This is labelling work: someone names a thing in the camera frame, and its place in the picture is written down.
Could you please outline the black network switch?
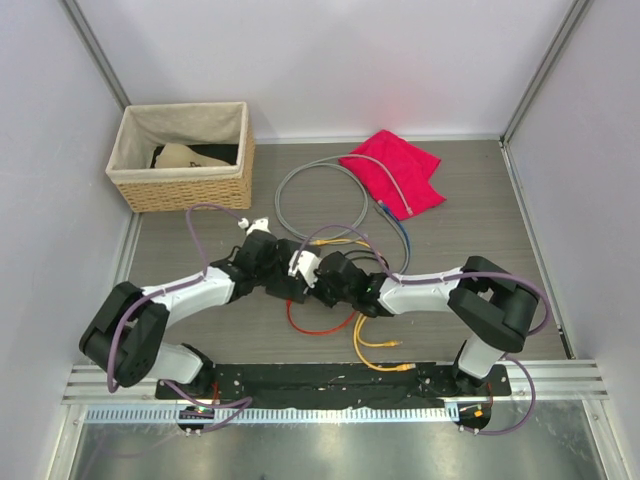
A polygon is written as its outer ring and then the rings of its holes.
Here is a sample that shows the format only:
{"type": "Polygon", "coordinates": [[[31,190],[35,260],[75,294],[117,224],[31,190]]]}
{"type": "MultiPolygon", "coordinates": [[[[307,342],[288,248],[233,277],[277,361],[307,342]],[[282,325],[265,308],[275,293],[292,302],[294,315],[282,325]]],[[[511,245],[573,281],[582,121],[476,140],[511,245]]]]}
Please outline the black network switch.
{"type": "Polygon", "coordinates": [[[304,280],[291,277],[270,281],[265,286],[265,292],[275,298],[303,304],[308,296],[308,286],[304,280]]]}

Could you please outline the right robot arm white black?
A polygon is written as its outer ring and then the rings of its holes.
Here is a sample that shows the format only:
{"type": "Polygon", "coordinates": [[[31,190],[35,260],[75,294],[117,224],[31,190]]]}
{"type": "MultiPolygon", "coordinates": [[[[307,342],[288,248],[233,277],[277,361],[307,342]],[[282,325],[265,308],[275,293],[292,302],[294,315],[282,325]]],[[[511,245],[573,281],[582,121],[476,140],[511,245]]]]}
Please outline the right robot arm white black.
{"type": "Polygon", "coordinates": [[[459,351],[451,380],[472,395],[483,388],[493,365],[523,350],[526,339],[551,319],[544,291],[481,256],[449,271],[401,275],[366,273],[340,252],[311,270],[311,291],[322,303],[347,303],[360,314],[393,317],[411,312],[455,314],[472,332],[459,351]]]}

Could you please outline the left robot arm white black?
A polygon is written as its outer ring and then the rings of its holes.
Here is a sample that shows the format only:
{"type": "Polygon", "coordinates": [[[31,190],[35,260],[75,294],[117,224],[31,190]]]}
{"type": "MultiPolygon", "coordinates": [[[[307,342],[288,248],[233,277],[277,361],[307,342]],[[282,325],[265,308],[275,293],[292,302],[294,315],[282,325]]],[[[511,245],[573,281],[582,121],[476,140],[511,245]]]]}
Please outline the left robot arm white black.
{"type": "Polygon", "coordinates": [[[79,350],[109,375],[108,387],[128,388],[146,377],[173,380],[190,398],[213,385],[205,359],[187,346],[163,342],[173,324],[200,311],[230,304],[254,288],[285,278],[301,244],[254,231],[204,271],[164,285],[117,284],[79,341],[79,350]]]}

